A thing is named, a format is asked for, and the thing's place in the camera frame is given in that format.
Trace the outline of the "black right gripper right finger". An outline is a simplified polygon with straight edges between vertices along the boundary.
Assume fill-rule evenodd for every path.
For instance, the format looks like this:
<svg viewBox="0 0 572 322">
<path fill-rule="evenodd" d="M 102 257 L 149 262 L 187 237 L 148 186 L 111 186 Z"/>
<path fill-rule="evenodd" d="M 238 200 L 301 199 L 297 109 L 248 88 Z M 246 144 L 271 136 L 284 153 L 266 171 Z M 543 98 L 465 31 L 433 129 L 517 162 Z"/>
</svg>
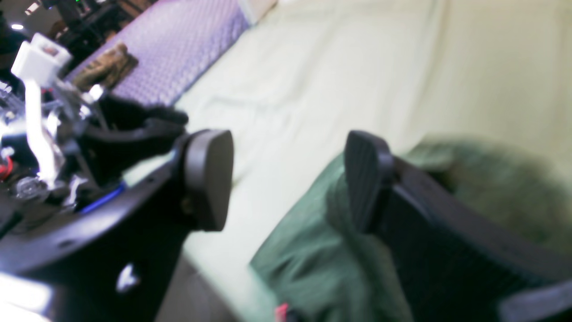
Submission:
<svg viewBox="0 0 572 322">
<path fill-rule="evenodd" d="M 355 228 L 389 249 L 417 322 L 569 322 L 571 260 L 493 224 L 381 137 L 350 131 Z"/>
</svg>

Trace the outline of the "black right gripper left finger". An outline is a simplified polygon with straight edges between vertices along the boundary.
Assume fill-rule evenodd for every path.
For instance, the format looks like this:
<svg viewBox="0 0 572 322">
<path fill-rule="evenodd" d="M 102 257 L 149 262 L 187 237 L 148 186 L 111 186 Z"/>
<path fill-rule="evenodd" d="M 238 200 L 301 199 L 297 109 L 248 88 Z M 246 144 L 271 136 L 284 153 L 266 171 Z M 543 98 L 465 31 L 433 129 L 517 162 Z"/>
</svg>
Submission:
<svg viewBox="0 0 572 322">
<path fill-rule="evenodd" d="M 201 130 L 78 213 L 1 192 L 1 320 L 155 320 L 186 237 L 225 226 L 233 161 L 231 131 Z"/>
</svg>

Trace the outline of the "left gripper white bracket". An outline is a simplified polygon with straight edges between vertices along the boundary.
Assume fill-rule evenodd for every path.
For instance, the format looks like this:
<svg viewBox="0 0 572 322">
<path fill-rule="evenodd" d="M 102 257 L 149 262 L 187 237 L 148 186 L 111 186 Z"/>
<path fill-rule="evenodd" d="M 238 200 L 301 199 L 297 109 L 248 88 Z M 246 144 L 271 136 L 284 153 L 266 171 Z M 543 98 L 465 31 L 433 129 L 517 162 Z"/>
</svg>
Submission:
<svg viewBox="0 0 572 322">
<path fill-rule="evenodd" d="M 98 200 L 108 181 L 168 153 L 186 133 L 185 112 L 63 80 L 71 60 L 68 49 L 41 33 L 21 43 L 10 71 L 23 96 L 1 90 L 2 198 Z"/>
</svg>

